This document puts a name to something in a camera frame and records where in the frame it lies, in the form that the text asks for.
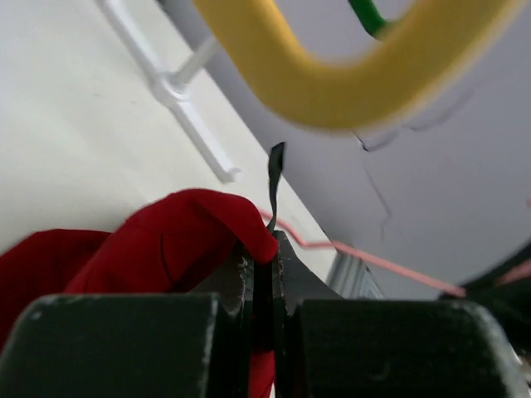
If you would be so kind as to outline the pink wire hanger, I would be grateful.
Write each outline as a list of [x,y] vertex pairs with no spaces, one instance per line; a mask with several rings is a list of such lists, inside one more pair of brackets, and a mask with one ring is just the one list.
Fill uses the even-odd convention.
[[[399,274],[403,277],[412,279],[420,284],[424,284],[434,289],[439,289],[441,292],[449,294],[453,297],[465,297],[466,290],[461,287],[457,287],[452,284],[448,284],[439,279],[432,278],[428,275],[416,272],[414,270],[408,269],[406,267],[395,264],[389,260],[379,258],[375,255],[371,255],[367,252],[364,252],[359,249],[355,249],[352,246],[346,245],[342,242],[332,240],[332,241],[307,241],[304,240],[296,230],[290,226],[286,221],[281,219],[276,219],[277,224],[288,232],[297,243],[298,246],[304,248],[305,250],[313,249],[336,249],[338,252],[346,255],[351,255],[360,260],[366,261],[370,264],[376,265],[377,267],[389,270],[395,274]],[[508,284],[516,282],[521,279],[530,277],[530,260],[523,262],[521,265],[512,268],[510,271],[504,272],[500,277],[495,279],[497,285]]]

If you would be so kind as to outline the red skirt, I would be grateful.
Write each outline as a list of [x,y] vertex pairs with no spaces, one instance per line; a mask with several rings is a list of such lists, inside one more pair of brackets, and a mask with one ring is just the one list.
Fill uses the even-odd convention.
[[36,232],[1,256],[1,339],[47,294],[168,293],[196,287],[242,243],[259,265],[279,243],[244,197],[187,189],[134,213],[116,232]]

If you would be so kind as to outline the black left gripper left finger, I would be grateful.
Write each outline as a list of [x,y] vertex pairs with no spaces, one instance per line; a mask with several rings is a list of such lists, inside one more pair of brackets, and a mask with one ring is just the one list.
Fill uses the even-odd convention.
[[247,397],[254,263],[242,245],[187,294],[54,294],[1,355],[4,397]]

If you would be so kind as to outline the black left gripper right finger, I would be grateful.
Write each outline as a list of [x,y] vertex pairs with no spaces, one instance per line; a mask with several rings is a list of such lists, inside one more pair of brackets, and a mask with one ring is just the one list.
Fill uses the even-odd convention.
[[283,232],[276,267],[279,397],[526,397],[518,354],[480,305],[345,299]]

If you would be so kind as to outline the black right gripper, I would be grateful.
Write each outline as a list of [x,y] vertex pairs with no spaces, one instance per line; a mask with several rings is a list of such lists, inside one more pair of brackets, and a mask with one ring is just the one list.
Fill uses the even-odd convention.
[[530,351],[530,242],[483,274],[439,294],[440,301],[463,301],[485,308],[516,352]]

